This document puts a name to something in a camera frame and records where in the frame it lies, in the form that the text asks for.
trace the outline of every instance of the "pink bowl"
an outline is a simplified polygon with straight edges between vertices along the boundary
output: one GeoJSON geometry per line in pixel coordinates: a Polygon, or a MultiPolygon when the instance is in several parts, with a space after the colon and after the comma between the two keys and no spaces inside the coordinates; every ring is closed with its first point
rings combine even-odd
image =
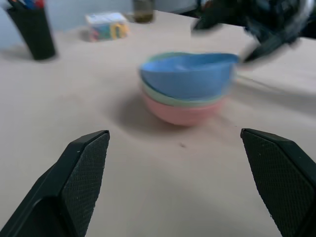
{"type": "Polygon", "coordinates": [[[202,107],[174,107],[161,104],[150,98],[143,90],[142,95],[148,109],[163,121],[180,125],[194,126],[210,118],[224,102],[224,99],[202,107]]]}

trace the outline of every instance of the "blue bowl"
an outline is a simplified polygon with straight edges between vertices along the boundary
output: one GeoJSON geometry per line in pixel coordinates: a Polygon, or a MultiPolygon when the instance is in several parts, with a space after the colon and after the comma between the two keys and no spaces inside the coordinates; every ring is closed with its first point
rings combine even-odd
{"type": "Polygon", "coordinates": [[[140,74],[157,92],[201,100],[227,91],[237,62],[238,57],[228,53],[188,54],[147,62],[140,74]]]}

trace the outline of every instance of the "tabletop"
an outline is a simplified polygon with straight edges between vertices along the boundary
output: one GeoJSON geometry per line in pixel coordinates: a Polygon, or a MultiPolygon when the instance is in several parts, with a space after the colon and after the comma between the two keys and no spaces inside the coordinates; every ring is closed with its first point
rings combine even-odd
{"type": "Polygon", "coordinates": [[[103,184],[87,237],[280,237],[240,139],[254,128],[294,140],[312,158],[315,43],[302,39],[274,60],[238,70],[222,110],[204,125],[156,119],[140,98],[137,69],[167,51],[240,53],[243,29],[192,37],[192,18],[156,12],[125,39],[90,43],[86,28],[54,35],[59,57],[0,53],[0,226],[71,141],[108,129],[103,184]]]}

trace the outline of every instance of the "wall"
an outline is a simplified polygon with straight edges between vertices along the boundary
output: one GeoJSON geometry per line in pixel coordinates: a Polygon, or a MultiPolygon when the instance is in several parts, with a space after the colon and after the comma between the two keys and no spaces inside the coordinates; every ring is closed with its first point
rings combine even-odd
{"type": "MultiPolygon", "coordinates": [[[[175,11],[194,4],[195,0],[156,0],[157,10],[175,11]]],[[[67,30],[85,24],[86,13],[100,11],[129,12],[132,0],[46,0],[48,17],[53,30],[67,30]]],[[[21,41],[7,14],[0,10],[0,48],[6,48],[21,41]]]]}

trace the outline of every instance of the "stacked bowls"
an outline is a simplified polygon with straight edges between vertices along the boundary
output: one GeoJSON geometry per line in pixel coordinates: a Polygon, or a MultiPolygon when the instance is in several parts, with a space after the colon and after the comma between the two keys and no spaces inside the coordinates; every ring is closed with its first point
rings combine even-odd
{"type": "Polygon", "coordinates": [[[156,55],[140,68],[144,101],[166,122],[202,123],[223,104],[237,62],[237,56],[227,53],[156,55]]]}

